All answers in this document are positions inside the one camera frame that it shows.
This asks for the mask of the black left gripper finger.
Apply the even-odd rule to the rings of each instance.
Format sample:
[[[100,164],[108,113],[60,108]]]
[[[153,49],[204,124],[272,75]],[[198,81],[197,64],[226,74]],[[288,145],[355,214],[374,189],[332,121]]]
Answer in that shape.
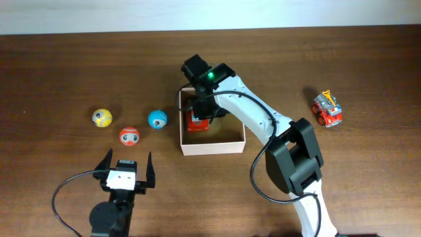
[[[111,167],[113,150],[110,148],[105,158],[93,170],[93,177],[97,180],[104,180],[108,176]]]
[[[152,153],[149,152],[147,160],[146,181],[143,182],[144,188],[155,188],[155,171],[152,162]]]

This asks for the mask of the red toy truck blue tracks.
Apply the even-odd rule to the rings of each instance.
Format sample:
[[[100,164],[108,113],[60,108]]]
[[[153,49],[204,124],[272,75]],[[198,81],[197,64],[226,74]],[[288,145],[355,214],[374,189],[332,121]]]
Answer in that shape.
[[[209,120],[200,120],[195,116],[193,107],[186,112],[186,124],[188,132],[204,132],[209,130]]]

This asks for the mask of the white cardboard box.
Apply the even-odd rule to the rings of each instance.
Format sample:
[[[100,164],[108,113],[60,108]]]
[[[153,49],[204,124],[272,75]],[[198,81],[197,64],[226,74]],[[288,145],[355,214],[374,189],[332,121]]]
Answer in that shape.
[[[184,156],[242,153],[245,126],[229,114],[215,118],[207,131],[188,132],[186,112],[179,112],[180,147]]]

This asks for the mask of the red toy truck yellow ladder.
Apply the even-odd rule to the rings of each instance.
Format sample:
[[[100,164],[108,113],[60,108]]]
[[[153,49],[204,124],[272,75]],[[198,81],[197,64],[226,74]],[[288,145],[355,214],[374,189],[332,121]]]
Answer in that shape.
[[[314,99],[312,111],[317,116],[318,123],[326,128],[342,122],[342,110],[335,96],[326,90]]]

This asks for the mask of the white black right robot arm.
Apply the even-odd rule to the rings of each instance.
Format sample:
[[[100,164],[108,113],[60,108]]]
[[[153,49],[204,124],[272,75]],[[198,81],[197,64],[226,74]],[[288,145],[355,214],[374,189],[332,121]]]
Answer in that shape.
[[[210,66],[199,55],[184,61],[181,71],[195,90],[195,99],[180,109],[192,110],[199,120],[213,120],[231,114],[263,144],[249,176],[264,199],[275,199],[257,186],[255,168],[261,157],[273,184],[289,195],[301,223],[303,236],[339,236],[331,222],[322,195],[324,164],[314,128],[305,118],[297,121],[277,112],[258,98],[228,65]]]

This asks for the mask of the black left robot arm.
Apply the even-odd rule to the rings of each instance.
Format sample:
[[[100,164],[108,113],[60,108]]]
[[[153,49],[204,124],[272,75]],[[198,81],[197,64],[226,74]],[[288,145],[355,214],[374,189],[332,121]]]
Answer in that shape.
[[[137,180],[135,161],[121,159],[112,168],[111,160],[110,149],[94,169],[93,177],[100,181],[102,190],[109,193],[109,200],[98,203],[89,214],[92,236],[128,236],[135,197],[155,187],[151,154],[148,154],[145,181]]]

